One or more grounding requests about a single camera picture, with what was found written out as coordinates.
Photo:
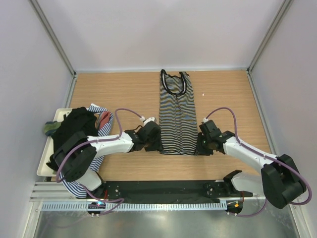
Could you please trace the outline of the black white striped tank top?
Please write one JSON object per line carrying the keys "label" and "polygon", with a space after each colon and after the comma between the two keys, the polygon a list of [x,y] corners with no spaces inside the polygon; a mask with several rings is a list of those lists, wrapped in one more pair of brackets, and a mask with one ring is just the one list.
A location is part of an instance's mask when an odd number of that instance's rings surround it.
{"label": "black white striped tank top", "polygon": [[193,86],[186,72],[170,75],[164,69],[160,71],[159,126],[162,154],[195,155],[197,115]]}

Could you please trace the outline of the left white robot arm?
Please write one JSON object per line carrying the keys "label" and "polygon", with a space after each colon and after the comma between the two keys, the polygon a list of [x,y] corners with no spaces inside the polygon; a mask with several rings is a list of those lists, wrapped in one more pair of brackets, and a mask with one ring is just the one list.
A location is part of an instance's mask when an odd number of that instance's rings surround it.
{"label": "left white robot arm", "polygon": [[116,153],[130,153],[145,149],[160,150],[160,127],[148,121],[138,130],[103,137],[73,134],[56,152],[53,159],[67,182],[78,182],[94,198],[104,195],[105,186],[99,174],[90,168],[95,158]]}

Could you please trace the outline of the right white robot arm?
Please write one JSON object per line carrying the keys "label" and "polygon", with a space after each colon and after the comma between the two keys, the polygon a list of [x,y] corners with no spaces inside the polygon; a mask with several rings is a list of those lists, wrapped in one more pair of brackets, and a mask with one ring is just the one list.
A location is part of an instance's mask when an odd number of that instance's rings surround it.
{"label": "right white robot arm", "polygon": [[247,191],[263,195],[271,205],[282,209],[307,191],[307,185],[290,156],[266,153],[245,143],[231,131],[222,132],[213,120],[204,119],[199,128],[203,147],[237,158],[258,173],[255,176],[234,172],[223,184],[228,196]]}

